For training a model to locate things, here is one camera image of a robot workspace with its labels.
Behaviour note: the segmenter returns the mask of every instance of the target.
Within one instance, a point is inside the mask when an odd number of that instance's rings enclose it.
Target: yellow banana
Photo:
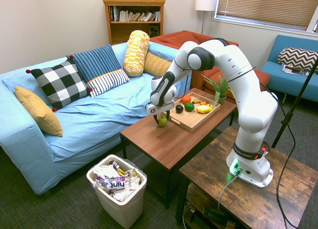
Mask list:
[[[202,99],[196,99],[194,101],[192,101],[193,104],[196,104],[196,103],[201,103],[203,100]]]
[[[196,100],[192,101],[192,103],[193,103],[193,104],[196,104],[196,103],[201,103],[202,101],[205,101],[207,104],[209,104],[208,101],[203,100],[203,99],[196,99]]]

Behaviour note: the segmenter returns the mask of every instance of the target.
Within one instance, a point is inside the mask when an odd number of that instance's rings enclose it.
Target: light blue couch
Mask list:
[[[122,66],[127,43],[112,48]],[[172,61],[178,50],[151,42],[149,51]],[[119,144],[119,132],[145,117],[145,105],[150,101],[153,76],[143,73],[100,96],[87,96],[58,110],[55,114],[63,128],[62,138],[42,132],[16,99],[14,86],[33,91],[52,107],[40,85],[25,70],[53,67],[65,60],[0,75],[0,146],[39,195]],[[191,75],[187,86],[186,78],[176,83],[178,95],[190,89],[190,82]]]
[[[271,90],[297,96],[306,80],[306,76],[284,73],[278,63],[278,55],[288,47],[302,48],[318,51],[318,41],[277,35],[267,62],[262,68],[263,72],[270,74],[270,82],[267,87]],[[318,102],[318,75],[314,74],[309,81],[302,98]]]

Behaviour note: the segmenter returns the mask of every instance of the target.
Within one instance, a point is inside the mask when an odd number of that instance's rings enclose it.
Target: vase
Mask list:
[[[225,99],[227,98],[227,96],[225,96],[225,97],[220,97],[220,99],[219,99],[219,104],[221,104],[221,105],[223,105],[224,104],[224,102],[225,102]]]

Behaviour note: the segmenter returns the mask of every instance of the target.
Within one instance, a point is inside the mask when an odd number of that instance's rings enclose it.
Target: bookshelf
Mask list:
[[[103,0],[105,4],[108,38],[110,44],[127,42],[134,30],[142,30],[149,34],[150,27],[156,26],[159,35],[163,35],[163,6],[165,0]],[[136,12],[160,11],[159,21],[114,21],[112,20],[113,6],[120,10]]]

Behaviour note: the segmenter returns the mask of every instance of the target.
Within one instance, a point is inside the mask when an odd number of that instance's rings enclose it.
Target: floor lamp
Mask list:
[[[195,10],[204,11],[201,34],[203,33],[205,12],[215,11],[216,5],[217,5],[217,0],[195,0]]]

